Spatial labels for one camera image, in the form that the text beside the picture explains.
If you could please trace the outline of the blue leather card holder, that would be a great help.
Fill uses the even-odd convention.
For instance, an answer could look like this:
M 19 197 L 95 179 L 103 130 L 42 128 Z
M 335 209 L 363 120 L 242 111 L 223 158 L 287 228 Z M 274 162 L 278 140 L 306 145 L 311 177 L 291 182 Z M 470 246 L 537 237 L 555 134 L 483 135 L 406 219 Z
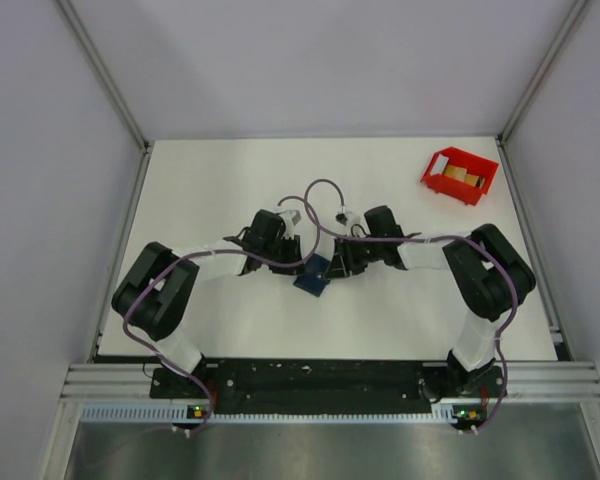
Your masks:
M 330 261 L 321 255 L 313 254 L 305 264 L 305 272 L 293 282 L 293 286 L 314 297 L 320 297 L 330 280 L 325 276 Z

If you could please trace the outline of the red plastic bin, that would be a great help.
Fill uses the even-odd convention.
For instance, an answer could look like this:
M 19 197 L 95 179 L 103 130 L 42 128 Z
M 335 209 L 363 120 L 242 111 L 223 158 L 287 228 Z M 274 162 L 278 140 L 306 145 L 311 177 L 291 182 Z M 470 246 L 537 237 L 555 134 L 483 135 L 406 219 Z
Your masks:
M 475 206 L 491 187 L 499 164 L 456 147 L 433 154 L 420 182 L 438 194 Z

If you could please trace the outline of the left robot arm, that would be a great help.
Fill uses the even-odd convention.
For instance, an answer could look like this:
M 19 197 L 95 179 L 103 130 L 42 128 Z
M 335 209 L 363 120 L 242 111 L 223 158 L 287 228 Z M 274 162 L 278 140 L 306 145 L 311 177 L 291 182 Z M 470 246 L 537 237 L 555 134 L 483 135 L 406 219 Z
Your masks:
M 147 244 L 115 290 L 111 308 L 123 318 L 123 331 L 153 352 L 173 371 L 172 384 L 185 396 L 206 387 L 198 366 L 202 352 L 184 333 L 184 314 L 198 284 L 221 277 L 244 276 L 267 265 L 271 272 L 297 276 L 304 272 L 297 210 L 259 210 L 250 225 L 195 249 L 174 251 L 159 242 Z

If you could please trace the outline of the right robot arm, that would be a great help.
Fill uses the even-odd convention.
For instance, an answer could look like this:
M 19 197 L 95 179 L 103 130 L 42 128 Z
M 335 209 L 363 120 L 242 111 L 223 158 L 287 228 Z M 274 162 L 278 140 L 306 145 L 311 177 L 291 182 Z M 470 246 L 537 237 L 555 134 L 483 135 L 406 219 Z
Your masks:
M 536 287 L 529 265 L 494 224 L 463 236 L 406 235 L 392 210 L 381 205 L 359 216 L 342 209 L 335 216 L 345 232 L 334 236 L 326 277 L 349 278 L 374 262 L 401 270 L 442 270 L 452 275 L 468 311 L 458 340 L 447 355 L 447 384 L 467 396 L 492 367 L 502 331 Z

